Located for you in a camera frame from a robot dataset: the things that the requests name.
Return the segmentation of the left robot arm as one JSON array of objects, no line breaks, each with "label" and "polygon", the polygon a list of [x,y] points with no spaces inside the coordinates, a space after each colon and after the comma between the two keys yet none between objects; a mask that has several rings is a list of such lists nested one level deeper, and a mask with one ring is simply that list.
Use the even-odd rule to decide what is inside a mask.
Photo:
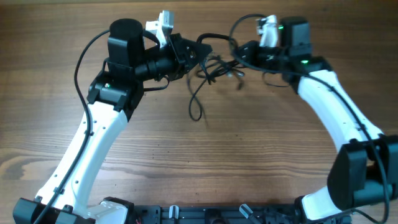
[{"label": "left robot arm", "polygon": [[169,34],[161,22],[150,30],[134,19],[114,21],[108,57],[86,96],[84,115],[59,165],[33,200],[20,198],[16,223],[133,223],[134,204],[114,197],[88,206],[93,183],[113,142],[127,126],[148,80],[168,82],[188,74],[211,53],[208,44]]}]

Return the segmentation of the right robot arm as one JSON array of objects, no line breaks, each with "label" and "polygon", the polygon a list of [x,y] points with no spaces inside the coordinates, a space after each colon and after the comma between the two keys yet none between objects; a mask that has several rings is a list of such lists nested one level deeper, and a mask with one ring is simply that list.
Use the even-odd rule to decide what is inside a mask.
[{"label": "right robot arm", "polygon": [[278,19],[256,14],[258,41],[231,49],[242,65],[281,75],[315,112],[336,147],[337,156],[326,186],[295,201],[298,223],[337,220],[361,207],[384,204],[389,217],[397,198],[397,136],[387,136],[363,115],[344,91],[327,60],[312,54],[306,18]]}]

